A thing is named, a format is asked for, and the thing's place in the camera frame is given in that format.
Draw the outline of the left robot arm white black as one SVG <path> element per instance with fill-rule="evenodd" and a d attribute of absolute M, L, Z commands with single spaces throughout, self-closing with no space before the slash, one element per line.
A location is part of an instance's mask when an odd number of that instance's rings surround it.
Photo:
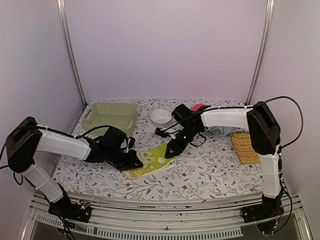
<path fill-rule="evenodd" d="M 1 154 L 6 154 L 10 170 L 28 180 L 63 216 L 74 213 L 74 205 L 66 200 L 63 188 L 37 161 L 37 157 L 66 156 L 86 163 L 107 163 L 119 171 L 141 168 L 135 140 L 120 129 L 105 125 L 106 132 L 90 138 L 88 132 L 71 135 L 40 125 L 34 117 L 25 118 L 6 137 Z"/>

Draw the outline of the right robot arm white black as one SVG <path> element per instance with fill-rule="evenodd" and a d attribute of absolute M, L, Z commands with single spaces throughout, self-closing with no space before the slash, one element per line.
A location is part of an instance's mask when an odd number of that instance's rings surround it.
<path fill-rule="evenodd" d="M 280 126 L 266 103 L 250 106 L 210 107 L 198 104 L 188 108 L 177 106 L 172 117 L 182 130 L 170 134 L 171 140 L 165 150 L 165 158 L 179 156 L 197 134 L 207 128 L 228 127 L 246 130 L 253 150 L 257 153 L 263 175 L 263 196 L 269 198 L 259 206 L 262 218 L 269 218 L 278 210 L 276 199 L 282 190 L 280 179 Z"/>

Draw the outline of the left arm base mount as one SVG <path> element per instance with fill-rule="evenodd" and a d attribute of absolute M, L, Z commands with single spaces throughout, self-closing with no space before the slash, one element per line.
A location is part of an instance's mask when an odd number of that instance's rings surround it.
<path fill-rule="evenodd" d="M 50 202 L 48 213 L 62 219 L 88 223 L 92 208 L 90 204 L 84 200 L 73 203 L 68 197 L 63 197 L 55 203 Z"/>

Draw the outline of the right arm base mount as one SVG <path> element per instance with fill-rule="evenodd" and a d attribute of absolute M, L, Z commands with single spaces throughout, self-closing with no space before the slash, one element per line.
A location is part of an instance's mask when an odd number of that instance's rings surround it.
<path fill-rule="evenodd" d="M 262 196 L 262 203 L 241 208 L 239 212 L 245 223 L 252 223 L 272 218 L 272 220 L 258 223 L 258 231 L 263 235 L 272 235 L 284 214 L 282 202 L 278 198 Z"/>

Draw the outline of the green crocodile pattern towel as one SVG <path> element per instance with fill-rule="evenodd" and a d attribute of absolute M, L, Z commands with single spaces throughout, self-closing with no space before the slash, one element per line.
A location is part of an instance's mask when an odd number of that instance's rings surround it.
<path fill-rule="evenodd" d="M 167 144 L 162 143 L 145 152 L 137 152 L 137 157 L 142 162 L 143 166 L 123 171 L 123 176 L 126 179 L 135 180 L 173 168 L 176 165 L 176 158 L 165 158 L 166 149 Z"/>

